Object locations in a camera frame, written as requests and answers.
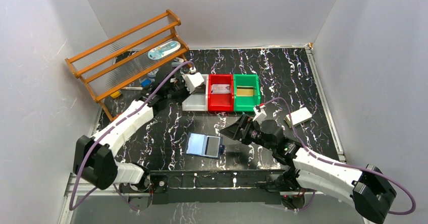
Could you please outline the blue card holder wallet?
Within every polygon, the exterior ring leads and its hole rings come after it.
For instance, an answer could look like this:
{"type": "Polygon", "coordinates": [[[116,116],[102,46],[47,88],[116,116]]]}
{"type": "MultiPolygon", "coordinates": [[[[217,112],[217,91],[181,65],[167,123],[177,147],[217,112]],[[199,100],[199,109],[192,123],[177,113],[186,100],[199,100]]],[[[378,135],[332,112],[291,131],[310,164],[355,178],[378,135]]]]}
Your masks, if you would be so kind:
{"type": "Polygon", "coordinates": [[[200,157],[206,157],[206,158],[212,158],[212,159],[219,159],[220,156],[224,153],[225,146],[223,144],[223,138],[221,136],[211,136],[211,135],[205,135],[205,134],[197,134],[197,133],[190,133],[186,142],[185,147],[185,154],[187,155],[193,155],[193,156],[200,156],[200,157]],[[208,137],[220,137],[220,148],[219,148],[219,155],[218,157],[207,157],[205,156],[205,146],[207,142],[208,137]]]}

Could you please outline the grey card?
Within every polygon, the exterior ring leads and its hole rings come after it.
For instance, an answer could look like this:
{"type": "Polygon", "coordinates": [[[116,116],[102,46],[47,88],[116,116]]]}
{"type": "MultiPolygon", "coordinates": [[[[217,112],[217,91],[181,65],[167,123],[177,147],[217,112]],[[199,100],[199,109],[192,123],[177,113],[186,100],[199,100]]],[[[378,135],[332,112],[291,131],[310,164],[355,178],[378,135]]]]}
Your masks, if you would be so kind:
{"type": "Polygon", "coordinates": [[[208,137],[205,146],[205,156],[218,157],[220,148],[220,137],[208,137]]]}

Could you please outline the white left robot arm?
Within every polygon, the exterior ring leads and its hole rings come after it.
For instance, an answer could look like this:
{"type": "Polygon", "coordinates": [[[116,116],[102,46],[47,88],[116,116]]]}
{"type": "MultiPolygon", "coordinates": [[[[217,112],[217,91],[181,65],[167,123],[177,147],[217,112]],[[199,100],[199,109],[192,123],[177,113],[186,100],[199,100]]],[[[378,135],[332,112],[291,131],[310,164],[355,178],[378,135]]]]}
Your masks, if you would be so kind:
{"type": "Polygon", "coordinates": [[[116,161],[117,153],[170,102],[182,103],[204,83],[200,73],[187,73],[168,75],[157,84],[143,87],[139,96],[109,125],[77,140],[73,165],[76,180],[84,179],[100,190],[118,184],[130,184],[139,192],[148,190],[150,171],[138,163],[116,161]]]}

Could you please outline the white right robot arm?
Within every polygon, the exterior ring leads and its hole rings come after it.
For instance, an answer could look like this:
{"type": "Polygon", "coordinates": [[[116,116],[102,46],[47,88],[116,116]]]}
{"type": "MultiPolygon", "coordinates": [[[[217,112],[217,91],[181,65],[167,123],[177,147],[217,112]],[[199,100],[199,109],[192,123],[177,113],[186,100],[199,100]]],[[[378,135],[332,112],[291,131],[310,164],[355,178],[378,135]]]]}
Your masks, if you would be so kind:
{"type": "Polygon", "coordinates": [[[296,191],[312,189],[353,206],[364,218],[383,223],[396,198],[392,185],[380,177],[379,168],[371,164],[365,171],[340,166],[339,162],[310,154],[301,143],[284,135],[274,120],[261,124],[248,115],[220,130],[220,134],[245,145],[260,145],[272,152],[273,158],[287,166],[282,175],[261,184],[266,190],[296,191]]]}

